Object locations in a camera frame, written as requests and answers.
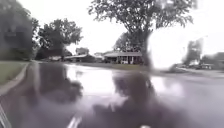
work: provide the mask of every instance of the wet road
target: wet road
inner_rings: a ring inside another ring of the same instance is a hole
[[[223,128],[223,83],[33,63],[1,105],[13,128]]]

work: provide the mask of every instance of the tree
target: tree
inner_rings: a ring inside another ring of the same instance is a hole
[[[28,59],[32,53],[30,12],[15,0],[1,0],[0,19],[0,58]]]
[[[76,48],[76,54],[77,55],[82,55],[82,54],[89,54],[89,49],[88,48]]]
[[[179,23],[185,26],[192,22],[187,13],[194,0],[93,0],[89,14],[96,14],[95,19],[106,19],[121,23],[131,35],[131,43],[141,47],[147,63],[147,37],[156,28],[172,26]]]
[[[35,58],[37,51],[39,49],[39,36],[38,36],[38,31],[40,28],[39,21],[36,18],[31,18],[31,23],[32,23],[32,44],[33,44],[33,54],[32,58]]]
[[[204,55],[200,60],[200,65],[202,64],[215,64],[216,59],[214,56]]]
[[[200,62],[201,53],[202,42],[200,42],[199,40],[189,42],[187,57],[184,61],[184,64],[189,65],[192,61]]]
[[[78,44],[82,39],[81,31],[82,28],[78,27],[74,21],[54,20],[40,29],[38,33],[40,46],[42,49],[54,51],[55,55],[60,55],[63,59],[65,45]]]
[[[139,52],[141,48],[133,46],[131,43],[131,35],[128,32],[125,32],[116,41],[114,50],[121,52]]]

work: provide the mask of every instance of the roof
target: roof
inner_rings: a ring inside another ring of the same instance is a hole
[[[67,56],[65,57],[65,59],[72,59],[72,58],[83,58],[88,56],[87,54],[83,54],[83,55],[75,55],[75,56]]]
[[[142,56],[141,52],[110,52],[104,54],[105,57],[118,57],[118,56]]]

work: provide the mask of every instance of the windshield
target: windshield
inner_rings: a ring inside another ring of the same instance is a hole
[[[0,128],[223,128],[221,0],[0,0]]]

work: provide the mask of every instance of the lawn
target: lawn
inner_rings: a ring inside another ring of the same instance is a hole
[[[120,69],[120,70],[137,70],[137,71],[147,71],[148,68],[141,65],[124,65],[124,64],[115,64],[111,68]]]
[[[24,66],[20,62],[0,62],[0,85],[15,78]]]

